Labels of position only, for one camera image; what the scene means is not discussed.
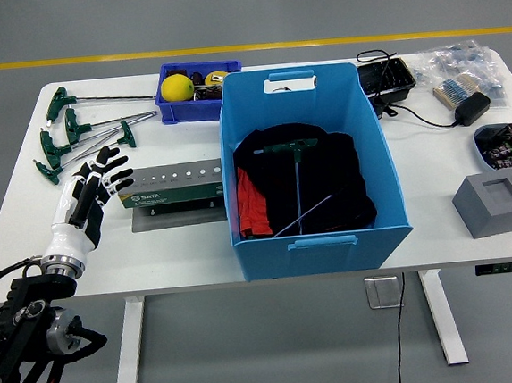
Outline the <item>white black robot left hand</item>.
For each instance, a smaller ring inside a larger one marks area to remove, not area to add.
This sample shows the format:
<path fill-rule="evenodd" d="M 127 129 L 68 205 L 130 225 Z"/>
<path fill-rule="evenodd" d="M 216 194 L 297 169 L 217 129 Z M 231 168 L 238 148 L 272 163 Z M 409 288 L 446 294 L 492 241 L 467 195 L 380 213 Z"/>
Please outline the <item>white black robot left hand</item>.
<path fill-rule="evenodd" d="M 52 220 L 52 240 L 42 265 L 71 262 L 80 268 L 101 237 L 104 207 L 110 198 L 133 184 L 133 170 L 121 167 L 129 160 L 118 148 L 104 146 L 64 184 Z"/>

